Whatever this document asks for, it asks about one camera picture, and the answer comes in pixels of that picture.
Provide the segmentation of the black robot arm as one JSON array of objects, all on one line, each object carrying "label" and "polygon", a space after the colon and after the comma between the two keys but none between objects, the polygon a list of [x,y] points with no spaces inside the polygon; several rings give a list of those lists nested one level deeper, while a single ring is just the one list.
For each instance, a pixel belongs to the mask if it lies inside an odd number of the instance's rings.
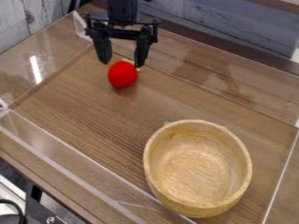
[{"label": "black robot arm", "polygon": [[161,20],[139,17],[138,0],[107,0],[107,11],[86,14],[86,34],[91,37],[99,60],[113,58],[111,39],[135,41],[135,67],[146,64],[153,43],[158,42]]}]

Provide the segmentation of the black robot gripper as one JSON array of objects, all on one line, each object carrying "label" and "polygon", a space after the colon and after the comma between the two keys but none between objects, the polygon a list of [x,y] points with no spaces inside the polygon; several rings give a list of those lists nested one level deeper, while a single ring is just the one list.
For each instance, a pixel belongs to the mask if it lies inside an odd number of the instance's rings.
[{"label": "black robot gripper", "polygon": [[107,64],[113,58],[111,39],[137,41],[135,66],[142,67],[150,51],[150,45],[158,42],[158,29],[162,21],[158,18],[141,16],[131,21],[117,21],[107,13],[86,14],[86,34],[94,41],[98,58]]}]

